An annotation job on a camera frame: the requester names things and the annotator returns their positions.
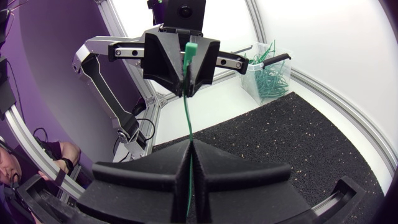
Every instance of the white wall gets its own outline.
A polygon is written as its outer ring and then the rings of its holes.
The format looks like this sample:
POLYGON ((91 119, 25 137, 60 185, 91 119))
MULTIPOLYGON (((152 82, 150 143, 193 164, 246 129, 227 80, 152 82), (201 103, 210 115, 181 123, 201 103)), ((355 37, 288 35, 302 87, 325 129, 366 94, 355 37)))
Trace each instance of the white wall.
POLYGON ((366 114, 398 152, 398 45, 376 0, 257 1, 268 41, 292 66, 366 114))

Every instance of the plastic bin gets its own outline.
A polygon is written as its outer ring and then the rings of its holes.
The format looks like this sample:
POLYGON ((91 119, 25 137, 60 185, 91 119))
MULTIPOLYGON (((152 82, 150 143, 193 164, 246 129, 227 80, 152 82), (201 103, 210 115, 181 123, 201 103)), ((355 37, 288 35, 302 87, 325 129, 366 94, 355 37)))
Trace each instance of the plastic bin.
MULTIPOLYGON (((280 54, 288 53, 292 56, 289 50, 276 47, 274 44, 253 44, 250 50, 241 52, 240 55, 245 56, 249 60, 260 58, 271 47, 267 58, 272 58, 280 54)), ((266 66, 262 69, 263 64, 250 64, 245 75, 236 72, 241 79, 241 86, 245 89, 253 99, 259 104, 264 105, 284 96, 289 91, 290 82, 290 60, 286 59, 272 65, 266 66)))

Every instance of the purple wall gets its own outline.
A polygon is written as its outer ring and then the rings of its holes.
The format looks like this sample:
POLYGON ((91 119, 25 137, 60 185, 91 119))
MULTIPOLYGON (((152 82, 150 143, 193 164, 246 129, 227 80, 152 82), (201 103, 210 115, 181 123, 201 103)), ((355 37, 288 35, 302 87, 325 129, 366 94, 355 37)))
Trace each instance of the purple wall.
MULTIPOLYGON (((2 47, 1 53, 3 56, 7 57, 14 70, 16 82, 19 87, 22 108, 24 110, 25 123, 31 132, 38 127, 45 128, 49 134, 50 141, 58 139, 72 141, 54 118, 40 95, 40 91, 32 76, 32 71, 30 70, 24 53, 24 46, 21 39, 19 10, 16 9, 13 13, 15 14, 14 22, 12 23, 10 33, 6 43, 2 47)), ((11 76, 11 69, 8 70, 8 73, 14 95, 17 97, 15 84, 11 76)), ((18 145, 17 140, 12 135, 5 120, 0 122, 0 135, 2 135, 12 147, 18 145)), ((83 166, 91 168, 92 161, 84 154, 81 155, 80 162, 83 166)))
MULTIPOLYGON (((97 5, 30 0, 21 8, 20 19, 27 62, 49 110, 93 162, 112 161, 116 131, 71 65, 86 39, 108 35, 97 5)), ((126 68, 104 62, 101 70, 121 104, 131 110, 140 95, 126 68)))

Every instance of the green cable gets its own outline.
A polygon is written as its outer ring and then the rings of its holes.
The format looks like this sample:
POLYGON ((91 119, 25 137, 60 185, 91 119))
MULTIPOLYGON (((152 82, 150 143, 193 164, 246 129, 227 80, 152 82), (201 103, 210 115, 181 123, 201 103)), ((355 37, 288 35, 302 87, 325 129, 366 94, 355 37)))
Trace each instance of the green cable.
MULTIPOLYGON (((198 44, 188 42, 185 45, 185 56, 184 56, 184 63, 182 67, 182 71, 184 74, 184 88, 183 88, 183 100, 184 100, 184 107, 185 107, 185 115, 187 116, 188 121, 188 128, 189 128, 189 140, 193 141, 193 134, 192 134, 192 125, 189 117, 188 111, 188 103, 187 103, 187 68, 190 63, 192 63, 192 57, 197 53, 198 44)), ((191 198, 192 198, 192 155, 190 159, 190 170, 189 170, 189 189, 188 189, 188 208, 187 208, 187 218, 189 214, 189 209, 191 206, 191 198)))

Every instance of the speckled floor mat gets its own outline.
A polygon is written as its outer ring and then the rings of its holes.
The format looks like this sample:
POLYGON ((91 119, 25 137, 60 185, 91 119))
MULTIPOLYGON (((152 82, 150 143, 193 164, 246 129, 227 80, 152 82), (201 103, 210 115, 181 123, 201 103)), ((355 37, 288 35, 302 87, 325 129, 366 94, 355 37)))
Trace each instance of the speckled floor mat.
MULTIPOLYGON (((369 223, 384 198, 358 150, 336 126, 295 93, 193 136, 250 161, 289 163, 293 167, 290 183, 311 206, 327 198, 342 176, 351 177, 367 194, 347 223, 369 223)), ((152 152, 186 138, 154 146, 152 152)), ((195 206, 191 208, 190 223, 195 222, 195 206)))

